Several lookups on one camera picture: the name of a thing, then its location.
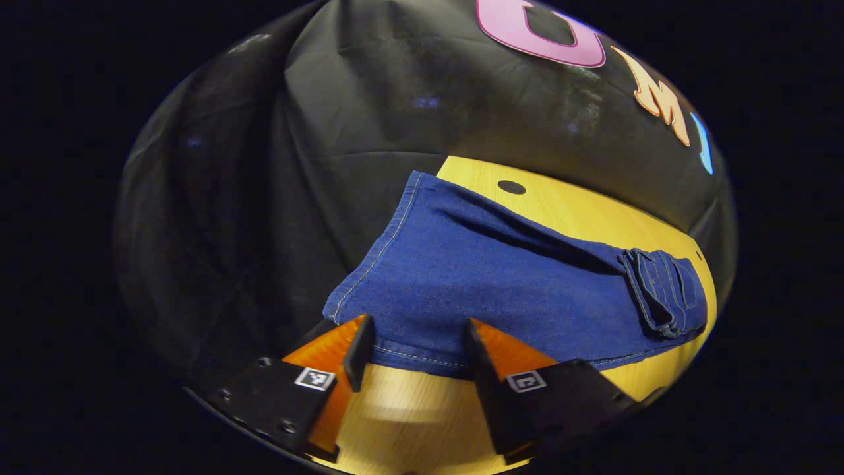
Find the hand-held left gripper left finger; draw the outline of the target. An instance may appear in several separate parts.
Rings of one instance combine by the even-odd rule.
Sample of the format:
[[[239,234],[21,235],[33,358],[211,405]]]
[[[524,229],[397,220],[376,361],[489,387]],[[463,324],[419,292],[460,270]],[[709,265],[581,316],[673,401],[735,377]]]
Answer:
[[[282,358],[262,356],[198,402],[223,423],[303,464],[353,464],[370,456],[376,423],[363,412],[374,346],[361,315],[326,330]]]

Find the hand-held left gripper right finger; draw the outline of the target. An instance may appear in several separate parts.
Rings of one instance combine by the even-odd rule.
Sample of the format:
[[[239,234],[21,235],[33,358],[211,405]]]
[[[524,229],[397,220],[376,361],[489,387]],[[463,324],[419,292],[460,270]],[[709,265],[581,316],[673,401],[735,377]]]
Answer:
[[[584,445],[646,407],[582,359],[558,363],[477,319],[465,348],[495,452],[506,465]]]

